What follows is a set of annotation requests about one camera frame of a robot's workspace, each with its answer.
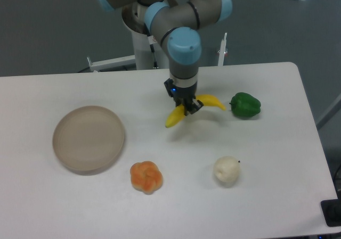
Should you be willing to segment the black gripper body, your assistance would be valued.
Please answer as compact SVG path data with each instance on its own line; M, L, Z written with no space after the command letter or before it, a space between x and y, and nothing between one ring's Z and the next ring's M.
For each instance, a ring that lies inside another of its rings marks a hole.
M175 105L179 98L186 99L196 98L197 77L188 79L180 79L177 77L170 77L165 82L165 88L168 95L174 100Z

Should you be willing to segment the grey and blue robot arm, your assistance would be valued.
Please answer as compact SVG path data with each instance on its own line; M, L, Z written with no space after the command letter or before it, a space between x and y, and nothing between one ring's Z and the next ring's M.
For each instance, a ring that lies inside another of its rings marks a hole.
M228 18L232 0L188 0L170 6L168 0L98 0L109 9L128 5L146 8L142 17L147 34L152 35L169 60L165 87L184 115L194 114L204 103L196 97L198 62L202 47L198 30Z

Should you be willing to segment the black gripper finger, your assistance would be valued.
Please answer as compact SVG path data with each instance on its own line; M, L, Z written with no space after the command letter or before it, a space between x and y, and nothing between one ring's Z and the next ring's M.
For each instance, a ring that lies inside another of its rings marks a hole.
M186 107L187 101L186 99L183 98L179 98L176 102L176 109L177 109L177 113L187 116L189 114L187 107Z
M187 100L187 114L194 114L204 106L203 102L196 98Z

